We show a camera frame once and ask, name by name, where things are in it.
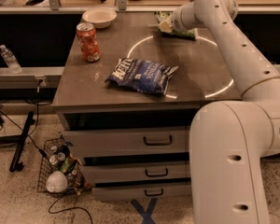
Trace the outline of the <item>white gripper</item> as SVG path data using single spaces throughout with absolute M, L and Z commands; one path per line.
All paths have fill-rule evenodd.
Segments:
M 194 28 L 202 28 L 203 23 L 195 16 L 194 4 L 187 3 L 177 8 L 171 17 L 158 17 L 161 32 L 170 34 L 173 28 L 185 32 Z

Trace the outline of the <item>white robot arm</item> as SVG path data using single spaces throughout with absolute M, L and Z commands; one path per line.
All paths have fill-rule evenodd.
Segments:
M 203 106 L 189 130 L 195 224 L 270 224 L 260 160 L 280 153 L 280 73 L 234 24 L 234 0 L 174 11 L 178 31 L 209 30 L 240 93 Z

